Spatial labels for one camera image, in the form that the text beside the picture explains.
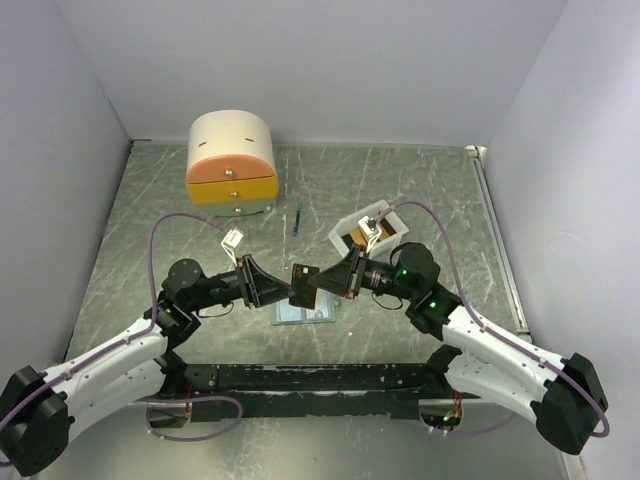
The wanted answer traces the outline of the black VIP card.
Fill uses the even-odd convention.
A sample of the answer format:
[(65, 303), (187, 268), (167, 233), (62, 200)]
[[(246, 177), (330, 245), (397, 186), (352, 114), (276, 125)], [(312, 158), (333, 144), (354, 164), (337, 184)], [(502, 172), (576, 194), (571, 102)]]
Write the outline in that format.
[(294, 289), (294, 295), (289, 299), (290, 306), (309, 310), (315, 308), (317, 288), (310, 283), (310, 278), (319, 272), (319, 267), (304, 264), (293, 265), (291, 285)]

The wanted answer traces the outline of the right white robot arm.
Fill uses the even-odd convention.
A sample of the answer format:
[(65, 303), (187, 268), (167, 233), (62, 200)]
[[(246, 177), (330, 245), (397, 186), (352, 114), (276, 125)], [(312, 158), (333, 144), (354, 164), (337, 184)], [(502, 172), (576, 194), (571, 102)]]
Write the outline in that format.
[(359, 247), (312, 275), (310, 285), (355, 298), (361, 290), (407, 301), (410, 323), (440, 340), (452, 359), (429, 368), (426, 390), (443, 398), (468, 393), (522, 416), (552, 446), (570, 455), (607, 432), (608, 401), (594, 364), (537, 347), (504, 330), (439, 281), (431, 251), (417, 242), (396, 248), (393, 263), (372, 260)]

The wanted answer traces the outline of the mint green card holder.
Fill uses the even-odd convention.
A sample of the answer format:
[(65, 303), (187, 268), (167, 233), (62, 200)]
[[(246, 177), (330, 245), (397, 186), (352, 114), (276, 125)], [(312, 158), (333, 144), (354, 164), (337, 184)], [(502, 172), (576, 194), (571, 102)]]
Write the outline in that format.
[(291, 305), (288, 300), (276, 303), (273, 325), (292, 326), (331, 323), (337, 319), (340, 300), (332, 294), (319, 292), (314, 308), (308, 309)]

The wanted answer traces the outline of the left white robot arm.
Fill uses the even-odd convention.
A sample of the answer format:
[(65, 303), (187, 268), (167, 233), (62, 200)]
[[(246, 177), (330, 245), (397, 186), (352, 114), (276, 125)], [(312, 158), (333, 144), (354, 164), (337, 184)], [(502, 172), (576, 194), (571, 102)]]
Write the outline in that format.
[(250, 255), (211, 277), (193, 259), (176, 261), (152, 297), (154, 306), (115, 338), (58, 366), (26, 366), (8, 379), (1, 391), (2, 466), (35, 475), (84, 429), (128, 403), (181, 395), (187, 375), (173, 351), (199, 328), (197, 312), (237, 300), (260, 308), (293, 294)]

